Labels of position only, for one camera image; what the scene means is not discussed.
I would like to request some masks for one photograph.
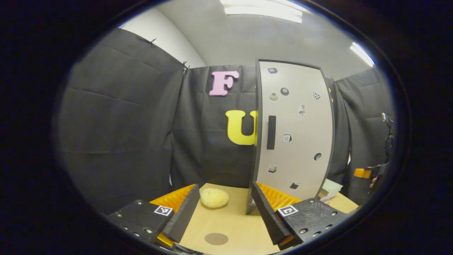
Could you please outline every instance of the sponge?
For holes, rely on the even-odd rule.
[[[200,193],[201,202],[209,208],[226,205],[230,196],[223,190],[206,188]]]

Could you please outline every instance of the checkered sticker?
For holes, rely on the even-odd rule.
[[[159,206],[157,209],[154,211],[154,213],[160,214],[160,215],[165,215],[168,216],[170,215],[171,211],[173,208],[170,207],[165,207],[165,206]]]
[[[316,93],[316,92],[313,92],[313,97],[314,97],[314,99],[316,99],[316,100],[321,99],[321,95],[318,94],[318,93]]]
[[[294,208],[294,206],[285,206],[280,209],[277,209],[277,211],[279,211],[283,217],[286,217],[288,215],[298,212],[298,210],[296,208]]]

